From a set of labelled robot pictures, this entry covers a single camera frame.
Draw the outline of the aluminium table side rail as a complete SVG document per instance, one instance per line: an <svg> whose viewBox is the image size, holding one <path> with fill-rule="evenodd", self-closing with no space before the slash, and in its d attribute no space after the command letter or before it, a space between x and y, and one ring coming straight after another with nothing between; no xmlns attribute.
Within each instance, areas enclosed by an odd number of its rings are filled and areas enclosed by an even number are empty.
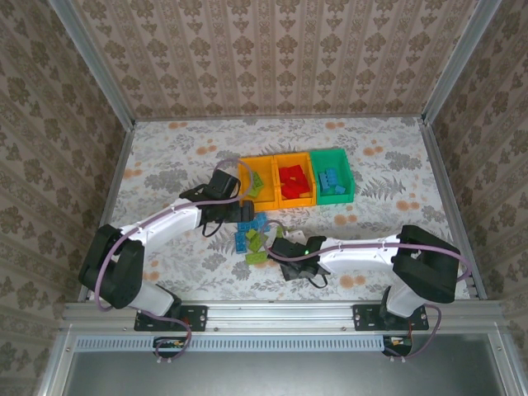
<svg viewBox="0 0 528 396"><path fill-rule="evenodd" d="M112 215L116 206L116 200L120 189L120 184L125 174L126 163L128 161L132 143L134 140L134 127L135 124L132 124L132 127L126 130L125 138L120 149L120 154L115 165L114 175L109 187L108 195L106 198L106 203L101 214L101 219L98 225L98 228L102 227L105 224L109 224Z"/></svg>
<svg viewBox="0 0 528 396"><path fill-rule="evenodd" d="M454 240L454 245L460 250L462 256L469 260L472 268L472 275L466 279L469 294L472 298L487 299L488 296L483 285L482 276L479 273L478 265L474 258L474 253L469 242L464 222L433 129L422 118L418 117L417 121L427 151L427 156L431 164L431 169L436 180L445 216Z"/></svg>

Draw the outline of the yellow plastic bin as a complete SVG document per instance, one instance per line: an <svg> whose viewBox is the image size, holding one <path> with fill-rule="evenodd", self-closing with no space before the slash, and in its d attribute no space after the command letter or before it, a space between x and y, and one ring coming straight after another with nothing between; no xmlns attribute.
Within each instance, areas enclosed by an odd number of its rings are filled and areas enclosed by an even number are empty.
<svg viewBox="0 0 528 396"><path fill-rule="evenodd" d="M274 155L273 172L279 209L316 205L316 181L308 152Z"/></svg>
<svg viewBox="0 0 528 396"><path fill-rule="evenodd" d="M264 188L258 197L253 198L247 195L244 200L251 200L256 212L277 210L279 205L274 158L272 156L245 157L241 158L241 161L246 163L253 172L257 172L264 182Z"/></svg>

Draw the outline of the aluminium back rail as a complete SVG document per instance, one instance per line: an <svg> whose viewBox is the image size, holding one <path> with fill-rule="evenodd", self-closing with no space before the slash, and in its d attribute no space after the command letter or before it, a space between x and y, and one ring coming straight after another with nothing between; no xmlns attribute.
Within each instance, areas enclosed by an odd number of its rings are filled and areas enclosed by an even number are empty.
<svg viewBox="0 0 528 396"><path fill-rule="evenodd" d="M169 121L213 121L213 120L296 120L296 119L360 119L360 118L414 118L422 119L420 113L408 114L317 114L317 115L221 115L221 116L194 116L194 117L165 117L165 118L137 118L134 124L141 122L169 122Z"/></svg>

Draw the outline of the floral patterned table cloth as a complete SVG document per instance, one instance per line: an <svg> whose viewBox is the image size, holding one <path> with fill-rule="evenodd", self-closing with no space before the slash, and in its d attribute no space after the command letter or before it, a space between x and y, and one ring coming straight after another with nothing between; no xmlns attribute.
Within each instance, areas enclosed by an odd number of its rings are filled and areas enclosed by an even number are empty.
<svg viewBox="0 0 528 396"><path fill-rule="evenodd" d="M340 239L385 237L405 224L452 239L417 119L296 119L141 122L111 223L125 226L207 182L215 166L235 173L231 158L344 149L356 182L348 204L268 213L289 229ZM144 278L184 300L379 299L392 282L380 271L348 271L317 289L285 281L274 262L249 266L226 224L190 231L153 252Z"/></svg>

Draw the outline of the green plastic bin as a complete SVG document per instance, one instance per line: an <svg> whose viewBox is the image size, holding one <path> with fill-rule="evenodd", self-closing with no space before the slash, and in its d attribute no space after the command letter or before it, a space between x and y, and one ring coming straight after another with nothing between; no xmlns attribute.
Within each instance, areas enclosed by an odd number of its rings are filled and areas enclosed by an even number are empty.
<svg viewBox="0 0 528 396"><path fill-rule="evenodd" d="M316 181L317 204L336 205L341 203L351 203L354 200L356 183L345 150L343 148L314 150L309 153L309 156ZM329 192L321 192L318 174L324 172L330 167L337 169L337 185L346 188L345 194L336 195L334 193L335 187Z"/></svg>

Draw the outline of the aluminium frame post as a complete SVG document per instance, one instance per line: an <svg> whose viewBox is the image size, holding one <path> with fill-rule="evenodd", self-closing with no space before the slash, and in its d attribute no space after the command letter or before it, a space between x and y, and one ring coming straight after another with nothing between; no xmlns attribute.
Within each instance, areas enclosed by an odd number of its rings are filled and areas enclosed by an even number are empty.
<svg viewBox="0 0 528 396"><path fill-rule="evenodd" d="M65 30L72 39L79 54L88 66L99 88L105 95L116 117L126 132L134 128L134 117L121 95L116 80L98 53L94 40L74 9L72 0L49 0Z"/></svg>
<svg viewBox="0 0 528 396"><path fill-rule="evenodd" d="M468 64L472 53L475 51L501 2L502 0L478 0L478 4L466 24L463 34L424 107L422 120L426 125L432 124L440 113L442 106L453 91L455 83Z"/></svg>

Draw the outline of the aluminium front mounting rail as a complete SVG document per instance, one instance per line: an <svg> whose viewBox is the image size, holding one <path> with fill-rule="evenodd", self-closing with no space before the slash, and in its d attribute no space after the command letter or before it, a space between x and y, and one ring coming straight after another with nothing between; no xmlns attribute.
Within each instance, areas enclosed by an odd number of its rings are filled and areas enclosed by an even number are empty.
<svg viewBox="0 0 528 396"><path fill-rule="evenodd" d="M208 308L206 334L352 334L356 305L365 301L192 301ZM496 301L456 300L441 304L440 334L488 333L506 327ZM134 333L135 311L99 311L92 301L67 304L60 332Z"/></svg>

